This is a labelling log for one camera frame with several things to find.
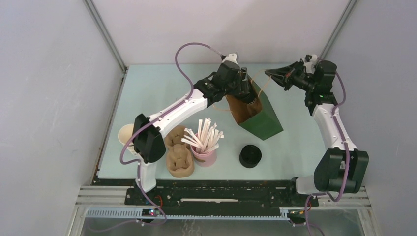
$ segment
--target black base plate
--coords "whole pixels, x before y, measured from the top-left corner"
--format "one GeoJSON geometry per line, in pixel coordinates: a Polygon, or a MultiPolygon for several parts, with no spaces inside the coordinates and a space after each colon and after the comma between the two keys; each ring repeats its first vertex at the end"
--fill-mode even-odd
{"type": "MultiPolygon", "coordinates": [[[[280,207],[303,207],[307,195],[294,195],[294,181],[157,180],[147,195],[168,215],[281,216],[280,207]],[[237,199],[237,202],[182,202],[183,198],[237,199]]],[[[318,206],[317,200],[311,200],[318,206]]],[[[139,188],[129,188],[125,205],[151,205],[139,188]]]]}

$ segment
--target beige paper cup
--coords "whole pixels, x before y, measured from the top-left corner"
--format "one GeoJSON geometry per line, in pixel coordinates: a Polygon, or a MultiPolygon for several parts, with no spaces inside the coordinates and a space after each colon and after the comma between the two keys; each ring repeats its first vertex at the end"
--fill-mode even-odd
{"type": "MultiPolygon", "coordinates": [[[[132,137],[133,134],[133,126],[134,124],[127,124],[123,126],[119,130],[118,138],[119,142],[124,146],[126,142],[129,140],[130,137],[132,137]]],[[[130,153],[137,156],[138,154],[135,152],[135,149],[133,148],[133,142],[129,143],[129,146],[127,147],[130,153]]]]}

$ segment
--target metal frame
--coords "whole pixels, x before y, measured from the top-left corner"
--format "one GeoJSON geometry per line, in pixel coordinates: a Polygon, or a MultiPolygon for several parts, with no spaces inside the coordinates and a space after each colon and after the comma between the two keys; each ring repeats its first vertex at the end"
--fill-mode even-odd
{"type": "Polygon", "coordinates": [[[102,145],[101,145],[101,148],[100,148],[100,153],[98,154],[97,159],[96,159],[97,165],[96,165],[96,168],[95,168],[95,170],[93,171],[93,173],[90,177],[90,182],[93,182],[95,177],[98,176],[98,171],[100,170],[100,165],[101,165],[101,162],[102,162],[101,157],[103,156],[103,151],[106,149],[107,143],[109,141],[110,129],[111,129],[113,121],[114,121],[114,117],[115,117],[115,114],[116,114],[116,109],[117,109],[117,107],[119,105],[119,102],[120,102],[121,91],[123,90],[123,86],[124,86],[124,82],[126,81],[128,70],[129,69],[127,68],[122,75],[121,82],[120,82],[119,89],[118,89],[117,96],[116,96],[116,100],[113,104],[112,113],[110,114],[110,117],[109,117],[109,122],[108,122],[109,125],[107,126],[106,133],[103,136],[103,141],[102,141],[102,145]]]}
{"type": "MultiPolygon", "coordinates": [[[[93,0],[84,0],[87,9],[89,10],[94,22],[96,23],[100,33],[103,36],[106,44],[111,50],[113,56],[118,62],[120,68],[126,76],[127,66],[123,62],[120,53],[118,52],[114,41],[112,40],[110,33],[108,32],[103,20],[98,13],[97,8],[95,7],[93,0]]],[[[343,26],[345,25],[348,17],[352,13],[358,0],[350,0],[347,4],[345,10],[343,11],[339,21],[337,22],[330,38],[328,39],[322,53],[320,54],[321,58],[325,58],[329,53],[330,49],[334,45],[339,33],[341,32],[343,26]]],[[[114,111],[117,107],[118,100],[121,94],[121,89],[123,87],[123,81],[120,85],[118,98],[114,105],[114,111]]],[[[109,122],[108,128],[111,127],[113,122],[114,114],[112,114],[109,122]]],[[[105,148],[108,140],[109,134],[105,135],[105,140],[103,142],[103,148],[105,148]]],[[[72,212],[71,221],[67,229],[67,236],[80,236],[82,234],[82,229],[84,225],[85,218],[89,217],[101,217],[101,218],[132,218],[141,212],[142,209],[148,208],[149,206],[126,206],[124,205],[124,198],[126,195],[126,190],[129,187],[127,186],[83,186],[80,189],[79,196],[77,198],[74,210],[72,212]]],[[[314,207],[313,209],[356,209],[361,225],[365,236],[379,236],[379,226],[376,222],[368,195],[365,188],[361,188],[357,194],[344,194],[341,201],[335,203],[330,200],[328,196],[319,196],[319,206],[314,207]]],[[[283,212],[282,217],[198,217],[198,216],[168,216],[170,219],[263,219],[263,220],[288,220],[286,218],[286,213],[291,210],[299,210],[300,207],[281,207],[283,212]]]]}
{"type": "MultiPolygon", "coordinates": [[[[80,236],[86,218],[125,218],[134,219],[140,215],[142,209],[149,206],[127,206],[124,204],[128,186],[82,186],[72,213],[67,236],[80,236]]],[[[362,187],[356,194],[344,194],[335,203],[326,196],[318,197],[319,206],[313,209],[321,210],[357,210],[365,236],[380,236],[371,203],[366,189],[362,187]]],[[[300,207],[280,207],[281,217],[220,217],[220,216],[177,216],[168,215],[168,219],[222,219],[222,220],[289,220],[287,213],[300,210],[300,207]]]]}
{"type": "Polygon", "coordinates": [[[328,39],[325,45],[325,48],[323,48],[322,53],[320,53],[320,58],[323,58],[323,59],[326,58],[330,49],[333,47],[334,42],[339,36],[339,33],[342,31],[342,28],[345,26],[345,23],[348,20],[349,16],[351,15],[357,2],[358,0],[349,0],[348,4],[346,5],[345,10],[343,11],[342,15],[340,16],[339,21],[337,22],[336,26],[334,27],[333,32],[330,35],[330,38],[328,39]]]}
{"type": "Polygon", "coordinates": [[[116,61],[118,62],[121,70],[123,71],[123,73],[125,73],[127,70],[127,66],[124,63],[123,59],[121,58],[121,55],[119,51],[117,50],[117,47],[114,41],[112,40],[109,31],[106,28],[106,25],[101,19],[101,16],[98,13],[98,10],[94,5],[94,2],[92,0],[84,0],[84,3],[86,4],[86,7],[88,11],[90,12],[95,24],[97,25],[97,28],[100,30],[100,33],[103,36],[104,41],[106,42],[107,46],[109,46],[109,49],[112,52],[113,56],[115,57],[116,61]]]}

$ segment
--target pink cup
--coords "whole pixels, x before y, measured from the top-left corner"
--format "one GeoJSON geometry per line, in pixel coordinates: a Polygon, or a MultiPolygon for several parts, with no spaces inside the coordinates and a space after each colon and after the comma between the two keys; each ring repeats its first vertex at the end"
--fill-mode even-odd
{"type": "Polygon", "coordinates": [[[195,147],[191,146],[191,151],[194,155],[195,163],[201,167],[209,167],[213,165],[217,160],[216,150],[213,150],[207,154],[199,154],[195,151],[195,147]]]}

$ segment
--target glass panel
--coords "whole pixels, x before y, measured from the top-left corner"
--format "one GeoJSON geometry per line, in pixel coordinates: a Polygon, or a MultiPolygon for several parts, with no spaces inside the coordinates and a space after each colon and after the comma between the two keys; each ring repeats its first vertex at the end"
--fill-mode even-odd
{"type": "MultiPolygon", "coordinates": [[[[311,210],[310,223],[318,225],[327,236],[364,236],[356,210],[311,210]]],[[[292,227],[286,221],[270,220],[168,220],[161,226],[144,226],[129,223],[102,233],[93,233],[87,228],[102,230],[126,219],[87,218],[84,236],[308,236],[306,227],[292,227]]],[[[320,233],[312,228],[313,235],[320,233]]]]}

